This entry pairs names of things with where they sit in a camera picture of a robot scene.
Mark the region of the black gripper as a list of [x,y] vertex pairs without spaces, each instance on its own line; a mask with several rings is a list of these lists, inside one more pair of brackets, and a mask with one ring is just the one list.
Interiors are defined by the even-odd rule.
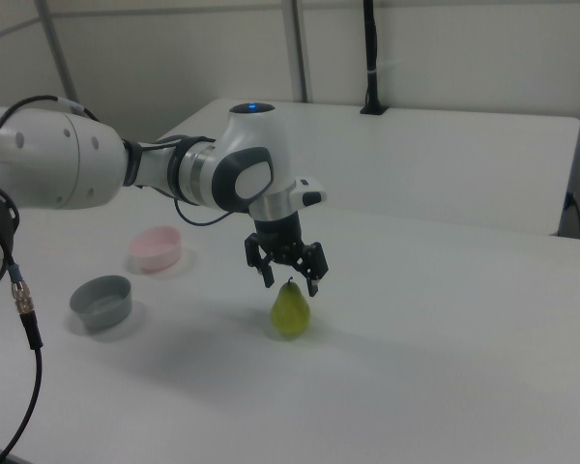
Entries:
[[254,223],[256,233],[245,239],[247,265],[263,277],[266,288],[275,282],[272,260],[277,264],[293,265],[293,269],[305,278],[308,296],[314,297],[329,266],[319,242],[304,245],[299,214]]

